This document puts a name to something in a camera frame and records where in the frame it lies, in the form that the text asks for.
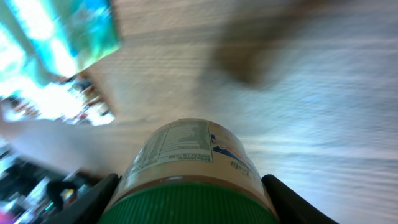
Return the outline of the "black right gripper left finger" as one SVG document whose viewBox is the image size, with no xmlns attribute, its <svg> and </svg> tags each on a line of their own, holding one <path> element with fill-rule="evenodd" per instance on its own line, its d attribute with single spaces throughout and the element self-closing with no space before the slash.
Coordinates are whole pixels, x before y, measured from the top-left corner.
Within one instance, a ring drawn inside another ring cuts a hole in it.
<svg viewBox="0 0 398 224">
<path fill-rule="evenodd" d="M 77 201 L 60 213 L 44 221 L 45 224 L 96 223 L 119 184 L 120 177 L 113 173 L 101 180 Z"/>
</svg>

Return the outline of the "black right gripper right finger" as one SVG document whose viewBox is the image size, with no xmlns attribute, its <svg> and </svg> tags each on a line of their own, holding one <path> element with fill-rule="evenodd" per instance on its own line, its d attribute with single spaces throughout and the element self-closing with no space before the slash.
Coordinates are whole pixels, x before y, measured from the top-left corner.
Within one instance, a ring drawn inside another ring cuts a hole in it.
<svg viewBox="0 0 398 224">
<path fill-rule="evenodd" d="M 262 178 L 282 224 L 337 224 L 274 175 Z"/>
</svg>

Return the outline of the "green lid white jar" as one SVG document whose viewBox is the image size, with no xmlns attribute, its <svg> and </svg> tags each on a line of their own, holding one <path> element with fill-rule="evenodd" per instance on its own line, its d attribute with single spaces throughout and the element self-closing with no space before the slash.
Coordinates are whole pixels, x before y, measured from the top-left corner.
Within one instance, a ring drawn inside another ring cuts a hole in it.
<svg viewBox="0 0 398 224">
<path fill-rule="evenodd" d="M 204 119 L 156 130 L 121 177 L 100 223 L 278 223 L 241 141 Z"/>
</svg>

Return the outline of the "white labelled snack packet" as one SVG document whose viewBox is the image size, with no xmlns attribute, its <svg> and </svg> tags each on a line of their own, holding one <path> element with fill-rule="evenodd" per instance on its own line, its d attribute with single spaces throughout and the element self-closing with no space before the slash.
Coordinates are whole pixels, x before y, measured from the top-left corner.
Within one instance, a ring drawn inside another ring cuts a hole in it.
<svg viewBox="0 0 398 224">
<path fill-rule="evenodd" d="M 1 113 L 8 122 L 48 120 L 102 126 L 115 116 L 89 77 L 62 77 L 39 88 L 26 78 L 1 82 Z"/>
</svg>

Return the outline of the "teal snack packet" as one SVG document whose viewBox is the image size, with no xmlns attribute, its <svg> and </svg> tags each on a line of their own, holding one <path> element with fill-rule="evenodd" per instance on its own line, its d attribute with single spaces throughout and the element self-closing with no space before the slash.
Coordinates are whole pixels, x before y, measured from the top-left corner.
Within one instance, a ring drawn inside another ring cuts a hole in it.
<svg viewBox="0 0 398 224">
<path fill-rule="evenodd" d="M 1 0 L 1 96 L 72 77 L 119 47 L 110 0 Z"/>
</svg>

